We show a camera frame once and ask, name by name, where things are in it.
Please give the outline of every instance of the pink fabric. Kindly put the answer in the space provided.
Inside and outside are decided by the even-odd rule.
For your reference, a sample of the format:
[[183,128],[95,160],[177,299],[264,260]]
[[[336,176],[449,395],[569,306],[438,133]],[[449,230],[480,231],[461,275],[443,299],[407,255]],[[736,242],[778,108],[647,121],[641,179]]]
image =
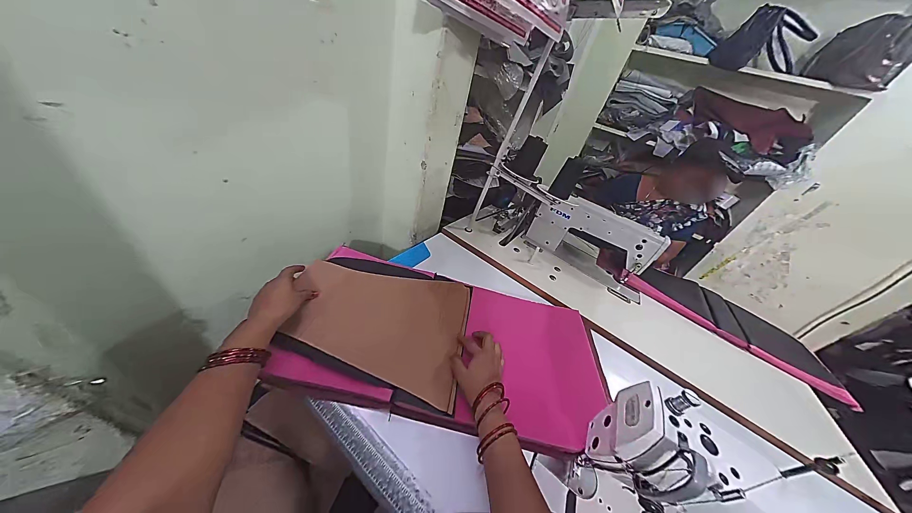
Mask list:
[[[501,345],[503,388],[512,401],[507,418],[520,436],[582,452],[586,429],[608,399],[579,312],[476,287],[466,333],[475,331],[492,333]],[[472,422],[462,393],[455,416]]]
[[389,403],[393,391],[389,388],[374,386],[345,374],[328,369],[308,358],[290,351],[270,348],[272,357],[263,367],[261,374],[283,378],[304,385],[315,385],[319,388],[336,392],[352,393]]
[[428,272],[428,271],[422,271],[421,269],[416,269],[416,268],[413,268],[413,267],[405,267],[405,266],[401,266],[401,265],[399,265],[399,264],[393,264],[392,262],[387,262],[386,260],[380,260],[379,258],[376,258],[376,257],[373,257],[373,256],[371,256],[371,255],[368,255],[367,253],[361,253],[360,251],[355,251],[354,249],[352,249],[352,248],[350,248],[350,247],[347,247],[347,246],[339,246],[339,247],[337,247],[336,249],[333,250],[332,253],[329,254],[329,256],[326,257],[326,260],[328,260],[328,259],[330,259],[330,258],[335,258],[335,257],[357,258],[357,259],[359,259],[359,260],[370,260],[370,261],[372,261],[372,262],[380,262],[380,263],[383,263],[383,264],[390,264],[391,266],[402,267],[402,268],[405,268],[405,269],[411,269],[411,270],[416,271],[416,272],[419,272],[419,273],[421,273],[421,274],[423,274],[423,275],[435,276],[434,273],[430,273],[430,272]]
[[702,328],[712,331],[713,333],[715,333],[716,335],[718,335],[720,338],[727,341],[728,343],[738,347],[739,349],[743,349],[743,350],[749,352],[750,354],[756,356],[757,358],[760,358],[763,361],[766,361],[767,363],[771,364],[776,369],[779,369],[780,371],[783,371],[786,374],[789,374],[790,376],[792,376],[793,378],[795,378],[797,380],[807,383],[808,385],[814,387],[818,391],[825,393],[825,394],[829,395],[830,397],[836,399],[836,401],[847,404],[850,408],[852,408],[853,410],[855,410],[857,412],[862,411],[861,404],[859,404],[858,401],[856,401],[855,398],[852,397],[852,394],[850,394],[845,388],[842,388],[840,386],[834,385],[829,382],[825,382],[824,380],[821,380],[820,378],[818,378],[816,376],[812,376],[811,374],[809,374],[805,371],[802,371],[801,369],[791,365],[790,363],[788,363],[786,361],[782,361],[779,358],[776,358],[769,352],[766,352],[766,351],[758,348],[757,346],[752,346],[751,344],[747,343],[746,341],[741,340],[738,337],[735,337],[728,331],[721,330],[715,324],[702,318],[700,315],[698,315],[693,310],[688,309],[684,305],[678,303],[676,300],[666,296],[661,290],[649,285],[647,283],[647,281],[644,280],[643,278],[641,278],[637,275],[630,275],[630,277],[627,279],[627,284],[630,287],[632,287],[634,290],[638,290],[638,291],[642,292],[643,294],[646,294],[647,296],[658,301],[660,304],[668,307],[669,309],[672,309],[672,310],[678,312],[678,314],[682,315],[683,317],[690,319],[691,321],[699,324]]

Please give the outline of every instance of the hand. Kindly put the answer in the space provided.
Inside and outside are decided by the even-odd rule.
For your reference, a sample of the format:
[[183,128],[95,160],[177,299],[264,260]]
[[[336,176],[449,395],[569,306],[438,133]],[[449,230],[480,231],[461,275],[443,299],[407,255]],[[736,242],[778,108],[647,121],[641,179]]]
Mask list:
[[295,277],[304,269],[304,266],[289,266],[282,269],[279,276],[267,281],[256,293],[247,312],[247,321],[269,330],[278,330],[301,305],[316,298],[319,293],[305,288],[304,280]]
[[503,375],[503,355],[501,345],[494,342],[491,333],[475,331],[472,337],[459,336],[460,345],[472,355],[469,367],[462,364],[459,355],[453,355],[450,364],[456,382],[465,393],[469,404],[475,401],[478,394],[493,382],[501,380]]

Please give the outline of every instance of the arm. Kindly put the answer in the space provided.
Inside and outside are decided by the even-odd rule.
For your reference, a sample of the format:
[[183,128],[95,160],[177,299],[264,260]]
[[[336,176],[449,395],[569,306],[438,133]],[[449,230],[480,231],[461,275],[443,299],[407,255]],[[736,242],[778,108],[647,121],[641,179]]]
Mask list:
[[[303,270],[286,267],[266,283],[220,349],[265,349],[278,327],[316,296],[295,279]],[[212,511],[259,371],[255,363],[236,363],[197,374],[83,511]]]
[[671,246],[665,248],[665,251],[656,258],[656,261],[653,262],[652,265],[656,267],[664,266],[670,262],[672,258],[676,257],[686,245],[687,243],[682,240],[672,240]]
[[[501,346],[494,343],[490,333],[474,333],[472,339],[460,338],[460,343],[472,354],[472,361],[466,368],[460,357],[453,356],[453,375],[471,402],[485,386],[501,380],[503,356]],[[496,394],[488,394],[479,405],[477,414],[480,415],[497,399],[499,397]],[[495,406],[478,426],[479,439],[505,422],[507,418],[503,410],[500,406]],[[516,435],[508,434],[499,438],[484,452],[484,478],[488,485],[491,513],[550,513],[532,476],[532,470],[525,462]]]

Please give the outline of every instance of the red bangle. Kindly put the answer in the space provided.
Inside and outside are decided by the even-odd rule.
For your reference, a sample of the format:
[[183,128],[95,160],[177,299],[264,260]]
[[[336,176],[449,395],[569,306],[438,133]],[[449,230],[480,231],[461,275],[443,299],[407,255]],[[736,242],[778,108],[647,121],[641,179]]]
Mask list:
[[271,355],[272,353],[265,349],[256,348],[234,348],[217,351],[209,355],[209,358],[206,359],[206,363],[200,367],[198,372],[211,369],[212,367],[231,365],[233,363],[256,363],[260,365],[260,367],[263,367],[266,365],[266,361],[269,360]]
[[478,451],[477,451],[478,452],[478,463],[479,464],[484,463],[484,452],[487,451],[488,448],[494,444],[494,442],[500,440],[501,438],[503,438],[504,436],[507,436],[510,433],[516,434],[517,436],[519,436],[519,434],[516,433],[516,428],[513,426],[513,424],[510,424],[510,423],[501,424],[501,425],[495,427],[493,431],[488,433],[482,439],[482,442],[480,444],[478,444]]
[[475,398],[475,401],[472,403],[472,417],[475,416],[475,413],[478,412],[478,406],[482,403],[482,399],[492,390],[501,391],[501,399],[503,398],[503,383],[493,382],[488,386],[482,388],[482,391],[478,393],[478,397]]
[[484,416],[487,415],[488,412],[490,412],[491,410],[493,410],[493,409],[494,409],[494,406],[496,406],[496,405],[498,405],[498,404],[500,404],[500,403],[507,403],[507,405],[503,407],[503,412],[504,412],[504,413],[507,413],[507,410],[510,409],[510,400],[507,399],[506,397],[501,397],[501,398],[498,399],[497,401],[495,401],[495,402],[489,404],[488,407],[484,409],[484,411],[482,412],[482,416],[478,418],[478,422],[477,422],[476,424],[477,424],[477,425],[482,425],[482,421],[484,420]]
[[498,431],[500,431],[500,430],[502,430],[502,429],[509,429],[509,428],[514,428],[514,426],[513,426],[513,424],[508,423],[508,422],[505,422],[505,423],[503,423],[503,424],[501,424],[501,425],[499,425],[499,426],[493,428],[493,429],[490,431],[490,433],[486,434],[486,435],[484,436],[484,438],[482,438],[482,440],[478,443],[479,451],[481,451],[482,446],[488,441],[488,439],[490,439],[490,438],[491,438],[493,435],[495,435]]

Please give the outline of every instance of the maroon fabric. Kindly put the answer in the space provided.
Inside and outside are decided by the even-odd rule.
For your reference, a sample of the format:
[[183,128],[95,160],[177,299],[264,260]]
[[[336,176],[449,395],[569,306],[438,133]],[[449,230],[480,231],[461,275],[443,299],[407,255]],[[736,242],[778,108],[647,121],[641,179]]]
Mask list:
[[785,108],[769,110],[704,88],[694,89],[693,117],[694,124],[718,121],[747,134],[760,154],[769,153],[783,137],[800,140],[800,146],[814,140],[811,127],[793,118]]

